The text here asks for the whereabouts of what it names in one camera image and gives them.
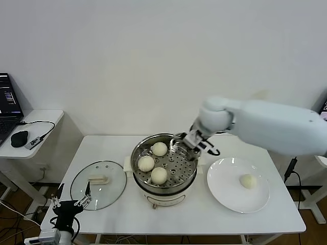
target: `wooden floor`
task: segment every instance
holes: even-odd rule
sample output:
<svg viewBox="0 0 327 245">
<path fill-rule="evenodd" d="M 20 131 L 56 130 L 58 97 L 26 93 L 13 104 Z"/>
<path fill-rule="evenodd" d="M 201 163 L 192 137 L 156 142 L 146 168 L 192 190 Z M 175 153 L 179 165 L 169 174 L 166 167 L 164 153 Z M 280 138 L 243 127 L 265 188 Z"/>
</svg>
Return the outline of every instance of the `wooden floor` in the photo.
<svg viewBox="0 0 327 245">
<path fill-rule="evenodd" d="M 51 193 L 55 193 L 56 188 L 50 187 L 46 196 L 49 197 Z M 0 185 L 0 195 L 5 191 L 5 187 Z M 291 191 L 291 196 L 294 200 L 298 199 L 298 191 Z M 12 204 L 19 212 L 23 213 L 31 203 L 31 198 L 27 196 L 21 190 L 12 192 L 6 198 L 6 201 Z M 324 198 L 318 203 L 321 212 L 327 217 L 327 198 Z M 301 215 L 307 225 L 306 232 L 301 234 L 302 245 L 327 245 L 327 225 L 319 225 L 312 213 L 309 210 L 301 210 Z M 45 213 L 40 213 L 37 217 L 39 222 L 42 221 Z M 19 229 L 6 229 L 11 227 L 17 227 L 16 214 L 6 207 L 0 207 L 0 244 L 1 245 L 15 245 L 22 242 L 22 235 L 15 234 L 20 231 Z M 18 227 L 25 230 L 24 237 L 38 236 L 40 229 L 37 225 L 30 221 L 21 219 Z M 102 243 L 115 243 L 117 238 L 126 237 L 124 235 L 105 235 L 102 236 Z M 95 235 L 89 235 L 88 238 L 91 242 L 95 242 Z M 143 244 L 233 244 L 240 243 L 239 236 L 133 236 L 132 238 L 122 240 L 122 243 L 143 243 Z M 297 245 L 299 244 L 298 234 L 286 234 L 277 238 L 269 245 Z"/>
</svg>

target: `glass lid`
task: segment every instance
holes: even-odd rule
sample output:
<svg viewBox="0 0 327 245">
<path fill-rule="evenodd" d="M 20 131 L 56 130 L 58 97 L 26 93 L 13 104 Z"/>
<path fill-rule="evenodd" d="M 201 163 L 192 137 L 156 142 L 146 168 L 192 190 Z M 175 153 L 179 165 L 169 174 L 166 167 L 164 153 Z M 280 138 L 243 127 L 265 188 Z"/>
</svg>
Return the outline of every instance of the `glass lid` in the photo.
<svg viewBox="0 0 327 245">
<path fill-rule="evenodd" d="M 84 197 L 87 183 L 90 182 L 91 202 L 85 210 L 99 210 L 114 203 L 126 186 L 126 174 L 118 163 L 99 161 L 81 170 L 71 185 L 72 200 Z"/>
</svg>

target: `white cooker base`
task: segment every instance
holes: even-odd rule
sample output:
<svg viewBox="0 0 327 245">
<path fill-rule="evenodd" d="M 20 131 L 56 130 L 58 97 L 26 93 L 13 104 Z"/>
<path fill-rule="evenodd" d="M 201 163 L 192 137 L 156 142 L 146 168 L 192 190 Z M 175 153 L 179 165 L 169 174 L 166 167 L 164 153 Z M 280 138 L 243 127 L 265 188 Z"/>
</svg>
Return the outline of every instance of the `white cooker base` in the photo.
<svg viewBox="0 0 327 245">
<path fill-rule="evenodd" d="M 155 209 L 156 207 L 170 207 L 176 204 L 181 203 L 186 196 L 190 193 L 192 189 L 192 185 L 190 185 L 185 191 L 176 194 L 176 195 L 170 195 L 168 197 L 161 197 L 159 195 L 153 195 L 149 194 L 143 189 L 139 188 L 142 195 L 150 202 L 152 203 L 152 208 Z"/>
</svg>

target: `laptop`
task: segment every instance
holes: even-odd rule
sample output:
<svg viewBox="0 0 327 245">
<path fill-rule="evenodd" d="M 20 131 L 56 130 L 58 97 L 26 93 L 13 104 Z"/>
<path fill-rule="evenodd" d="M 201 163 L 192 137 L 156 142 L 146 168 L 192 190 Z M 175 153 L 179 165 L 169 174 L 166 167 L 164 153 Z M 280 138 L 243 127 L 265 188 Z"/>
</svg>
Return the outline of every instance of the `laptop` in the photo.
<svg viewBox="0 0 327 245">
<path fill-rule="evenodd" d="M 7 73 L 0 73 L 0 145 L 24 117 Z"/>
</svg>

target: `perforated steamer tray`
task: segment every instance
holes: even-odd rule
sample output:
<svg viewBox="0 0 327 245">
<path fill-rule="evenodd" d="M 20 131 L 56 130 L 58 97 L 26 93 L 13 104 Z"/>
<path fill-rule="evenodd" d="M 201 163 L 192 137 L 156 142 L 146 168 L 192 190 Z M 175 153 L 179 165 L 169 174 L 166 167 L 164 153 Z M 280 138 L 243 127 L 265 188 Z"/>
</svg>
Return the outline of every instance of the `perforated steamer tray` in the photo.
<svg viewBox="0 0 327 245">
<path fill-rule="evenodd" d="M 159 191 L 155 189 L 165 189 L 165 193 L 176 192 L 180 188 L 185 188 L 192 182 L 197 169 L 199 153 L 188 149 L 183 143 L 176 142 L 170 148 L 172 134 L 158 134 L 150 136 L 141 141 L 135 147 L 131 156 L 131 167 L 134 176 L 142 186 L 149 187 L 150 191 Z M 168 152 L 162 156 L 155 156 L 151 147 L 157 142 L 163 142 L 168 147 Z M 154 168 L 163 167 L 167 170 L 168 179 L 162 185 L 156 185 L 151 182 L 151 172 L 142 172 L 138 169 L 138 161 L 143 156 L 150 156 L 154 159 Z"/>
</svg>

